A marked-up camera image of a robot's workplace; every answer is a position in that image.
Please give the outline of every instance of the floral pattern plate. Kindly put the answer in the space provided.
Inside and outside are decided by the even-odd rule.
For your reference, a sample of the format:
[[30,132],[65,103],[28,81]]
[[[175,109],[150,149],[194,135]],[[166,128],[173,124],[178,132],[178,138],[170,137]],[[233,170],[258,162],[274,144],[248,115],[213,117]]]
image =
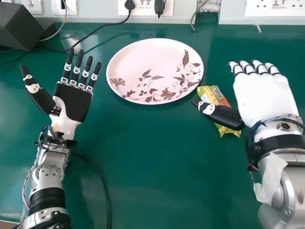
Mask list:
[[166,104],[191,93],[203,77],[203,61],[190,46],[154,38],[132,43],[110,60],[107,81],[120,97],[138,104]]

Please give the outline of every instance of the green tabletop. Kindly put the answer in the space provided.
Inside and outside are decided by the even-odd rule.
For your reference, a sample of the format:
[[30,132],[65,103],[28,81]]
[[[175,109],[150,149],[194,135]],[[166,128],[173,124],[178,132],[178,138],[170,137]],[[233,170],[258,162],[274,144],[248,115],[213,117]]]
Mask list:
[[[76,132],[75,151],[104,173],[114,229],[257,229],[259,203],[246,171],[244,136],[220,138],[215,125],[190,103],[196,92],[164,105],[133,104],[106,82],[106,66],[124,46],[147,38],[184,42],[205,64],[202,85],[216,84],[236,107],[229,61],[272,62],[290,81],[300,115],[305,116],[304,27],[217,26],[216,15],[189,25],[124,24],[107,27],[78,45],[85,58],[103,68],[87,119]],[[47,44],[68,47],[98,24],[68,23]],[[0,63],[22,54],[0,54]],[[21,187],[35,155],[41,128],[50,123],[25,92],[19,64],[27,65],[50,93],[60,79],[65,53],[36,49],[0,67],[0,219],[18,221]],[[98,174],[71,156],[64,180],[67,208],[75,229],[105,229],[106,208]]]

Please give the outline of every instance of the power socket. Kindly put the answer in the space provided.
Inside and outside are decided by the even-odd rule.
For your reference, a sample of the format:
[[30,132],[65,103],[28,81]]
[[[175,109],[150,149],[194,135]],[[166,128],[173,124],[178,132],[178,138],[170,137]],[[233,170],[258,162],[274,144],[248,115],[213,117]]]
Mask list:
[[[54,15],[65,15],[66,10],[63,0],[51,0],[52,2],[52,12]],[[67,5],[67,15],[77,15],[77,0],[64,0]]]
[[31,14],[43,14],[41,0],[21,0],[21,4],[24,5]]
[[[127,16],[128,10],[124,7],[126,0],[118,0],[118,15]],[[132,10],[132,16],[156,16],[154,11],[154,0],[133,0],[135,9]],[[162,16],[173,16],[174,0],[167,0]]]
[[247,0],[245,17],[305,16],[305,0]]

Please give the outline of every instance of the black box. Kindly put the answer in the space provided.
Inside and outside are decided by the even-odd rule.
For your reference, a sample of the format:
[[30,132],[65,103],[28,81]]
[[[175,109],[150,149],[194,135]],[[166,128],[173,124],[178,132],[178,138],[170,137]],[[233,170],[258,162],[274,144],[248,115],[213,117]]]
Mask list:
[[31,51],[43,28],[21,4],[0,2],[0,46]]

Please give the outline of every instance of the yellow wrapper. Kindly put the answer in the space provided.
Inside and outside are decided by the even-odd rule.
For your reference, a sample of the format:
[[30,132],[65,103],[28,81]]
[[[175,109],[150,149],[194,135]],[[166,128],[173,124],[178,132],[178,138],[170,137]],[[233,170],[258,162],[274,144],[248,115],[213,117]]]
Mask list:
[[[205,103],[215,104],[215,105],[224,105],[231,107],[228,103],[227,99],[224,97],[224,95],[219,90],[218,86],[212,85],[212,86],[202,86],[197,88],[197,92],[201,100]],[[219,133],[220,137],[222,137],[224,134],[234,134],[237,137],[240,137],[242,135],[242,131],[235,131],[228,127],[225,127],[223,125],[219,125],[215,123]]]

